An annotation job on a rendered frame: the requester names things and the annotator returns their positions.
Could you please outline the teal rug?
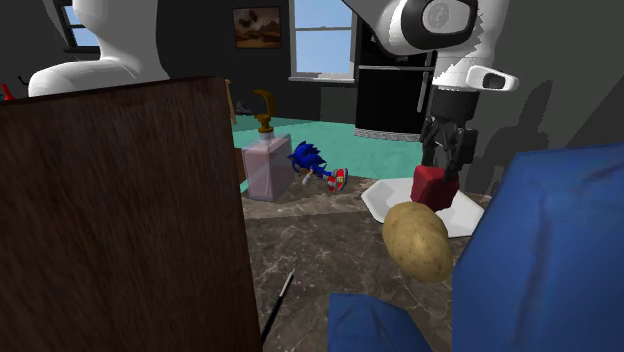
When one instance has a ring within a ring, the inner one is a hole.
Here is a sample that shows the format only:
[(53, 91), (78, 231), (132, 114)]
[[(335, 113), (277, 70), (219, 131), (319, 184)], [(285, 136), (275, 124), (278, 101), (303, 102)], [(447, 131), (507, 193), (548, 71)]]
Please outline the teal rug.
[(352, 124), (274, 117), (277, 133), (289, 134), (292, 145), (312, 143), (329, 169), (346, 167), (350, 175), (370, 179), (407, 178), (422, 158), (418, 142), (391, 141), (356, 136)]

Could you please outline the clear pink soap dispenser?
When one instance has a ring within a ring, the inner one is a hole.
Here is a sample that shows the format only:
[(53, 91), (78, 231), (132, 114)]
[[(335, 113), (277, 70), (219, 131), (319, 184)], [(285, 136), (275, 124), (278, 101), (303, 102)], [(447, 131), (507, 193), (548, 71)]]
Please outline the clear pink soap dispenser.
[(264, 98), (266, 112), (255, 115), (260, 124), (258, 137), (241, 148), (247, 191), (252, 200), (275, 202), (294, 180), (288, 159), (292, 153), (291, 135), (276, 133), (270, 125), (276, 114), (274, 95), (263, 89), (253, 93)]

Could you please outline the dark framed window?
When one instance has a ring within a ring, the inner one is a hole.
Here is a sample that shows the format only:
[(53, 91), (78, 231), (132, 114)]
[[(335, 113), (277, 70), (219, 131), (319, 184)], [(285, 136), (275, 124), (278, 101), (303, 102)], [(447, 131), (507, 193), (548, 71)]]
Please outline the dark framed window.
[(72, 0), (52, 0), (65, 35), (68, 53), (97, 54), (100, 52), (96, 36), (78, 18)]

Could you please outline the red block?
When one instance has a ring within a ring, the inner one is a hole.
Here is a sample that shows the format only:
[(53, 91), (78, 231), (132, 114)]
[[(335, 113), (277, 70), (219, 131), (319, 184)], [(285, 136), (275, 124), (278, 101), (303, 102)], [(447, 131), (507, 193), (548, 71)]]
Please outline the red block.
[(459, 187), (456, 174), (447, 178), (444, 168), (418, 165), (414, 170), (410, 198), (437, 212), (451, 206)]

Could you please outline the brown potato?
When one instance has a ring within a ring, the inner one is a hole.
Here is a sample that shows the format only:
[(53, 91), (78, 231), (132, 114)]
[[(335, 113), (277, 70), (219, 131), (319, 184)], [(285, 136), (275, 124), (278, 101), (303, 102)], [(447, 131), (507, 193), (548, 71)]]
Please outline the brown potato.
[(382, 238), (392, 261), (421, 282), (444, 281), (453, 269), (448, 230), (428, 206), (394, 205), (385, 216)]

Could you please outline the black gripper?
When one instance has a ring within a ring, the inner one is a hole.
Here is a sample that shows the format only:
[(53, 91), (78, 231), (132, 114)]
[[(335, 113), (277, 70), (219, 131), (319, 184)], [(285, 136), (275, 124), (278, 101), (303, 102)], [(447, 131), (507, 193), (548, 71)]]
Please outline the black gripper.
[(442, 129), (443, 149), (447, 155), (445, 182), (456, 180), (463, 166), (473, 161), (478, 131), (465, 127), (474, 117), (479, 97), (478, 91), (458, 91), (440, 87), (435, 87), (432, 91), (430, 106), (419, 139), (422, 144), (421, 164), (434, 165), (436, 135), (439, 132), (436, 121), (453, 122), (454, 124), (445, 124)]

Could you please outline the large blue block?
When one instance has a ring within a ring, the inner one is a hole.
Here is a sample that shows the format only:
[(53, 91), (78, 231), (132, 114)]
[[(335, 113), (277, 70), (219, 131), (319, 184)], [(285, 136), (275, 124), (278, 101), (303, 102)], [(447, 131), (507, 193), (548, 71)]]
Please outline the large blue block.
[(624, 352), (624, 143), (518, 153), (452, 283), (453, 352)]

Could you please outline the blue hedgehog figure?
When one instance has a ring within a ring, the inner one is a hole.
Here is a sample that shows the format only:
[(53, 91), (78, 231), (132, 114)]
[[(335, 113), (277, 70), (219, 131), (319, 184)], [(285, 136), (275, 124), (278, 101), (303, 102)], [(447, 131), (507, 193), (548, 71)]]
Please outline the blue hedgehog figure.
[(320, 156), (320, 150), (313, 144), (302, 141), (288, 156), (295, 172), (303, 175), (303, 185), (308, 185), (314, 177), (327, 182), (332, 193), (340, 192), (348, 181), (348, 169), (339, 168), (327, 171), (327, 162)]

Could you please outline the black pen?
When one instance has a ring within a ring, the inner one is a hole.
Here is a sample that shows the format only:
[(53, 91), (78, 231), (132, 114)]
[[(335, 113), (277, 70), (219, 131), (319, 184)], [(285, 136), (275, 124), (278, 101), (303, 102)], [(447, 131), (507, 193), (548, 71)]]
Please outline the black pen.
[(277, 318), (278, 314), (279, 314), (279, 310), (283, 304), (283, 301), (285, 299), (285, 296), (288, 292), (288, 289), (294, 279), (294, 274), (295, 274), (295, 269), (293, 269), (287, 276), (287, 278), (285, 279), (285, 282), (280, 290), (280, 293), (278, 294), (277, 299), (275, 300), (271, 311), (268, 314), (268, 317), (265, 321), (265, 324), (261, 330), (261, 344), (264, 345), (269, 334), (270, 331), (272, 329), (272, 326), (275, 322), (275, 319)]

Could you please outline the black refrigerator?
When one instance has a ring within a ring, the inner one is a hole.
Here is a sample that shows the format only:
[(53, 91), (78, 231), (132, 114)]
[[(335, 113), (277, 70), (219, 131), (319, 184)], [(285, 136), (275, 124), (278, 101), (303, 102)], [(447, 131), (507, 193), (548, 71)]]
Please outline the black refrigerator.
[(436, 58), (435, 52), (392, 56), (382, 50), (370, 27), (359, 20), (354, 134), (382, 140), (418, 140)]

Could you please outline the brown wooden robot stand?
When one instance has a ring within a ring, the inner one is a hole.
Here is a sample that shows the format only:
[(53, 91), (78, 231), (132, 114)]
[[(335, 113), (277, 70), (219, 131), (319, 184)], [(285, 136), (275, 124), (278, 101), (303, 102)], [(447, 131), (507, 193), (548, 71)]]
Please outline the brown wooden robot stand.
[(0, 103), (0, 352), (262, 352), (225, 83)]

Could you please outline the white plate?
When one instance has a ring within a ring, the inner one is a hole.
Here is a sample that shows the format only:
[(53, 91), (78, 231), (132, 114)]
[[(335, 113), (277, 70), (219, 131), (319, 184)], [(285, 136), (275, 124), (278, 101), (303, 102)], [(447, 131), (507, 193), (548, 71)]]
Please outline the white plate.
[[(382, 179), (376, 181), (361, 195), (372, 217), (384, 223), (389, 209), (396, 204), (411, 200), (411, 178)], [(437, 212), (448, 230), (449, 238), (471, 236), (484, 209), (466, 194), (458, 191), (450, 208)]]

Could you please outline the white framed window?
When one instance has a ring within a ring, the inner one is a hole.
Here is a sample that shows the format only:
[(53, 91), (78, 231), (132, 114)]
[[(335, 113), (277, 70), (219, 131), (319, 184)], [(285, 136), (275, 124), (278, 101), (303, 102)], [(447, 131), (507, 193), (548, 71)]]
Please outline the white framed window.
[(290, 81), (353, 83), (357, 16), (342, 0), (289, 0)]

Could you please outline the brown wall picture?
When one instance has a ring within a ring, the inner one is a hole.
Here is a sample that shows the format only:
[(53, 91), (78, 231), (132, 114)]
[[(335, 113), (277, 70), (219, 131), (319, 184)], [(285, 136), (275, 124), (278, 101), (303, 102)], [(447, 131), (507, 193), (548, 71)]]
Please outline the brown wall picture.
[(237, 49), (280, 49), (280, 8), (253, 7), (233, 10)]

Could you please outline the small blue block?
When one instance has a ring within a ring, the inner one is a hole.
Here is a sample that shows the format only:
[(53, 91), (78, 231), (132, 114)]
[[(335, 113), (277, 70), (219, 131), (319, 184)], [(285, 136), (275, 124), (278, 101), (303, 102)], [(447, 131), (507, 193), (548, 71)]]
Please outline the small blue block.
[(366, 294), (329, 296), (328, 352), (432, 352), (407, 311)]

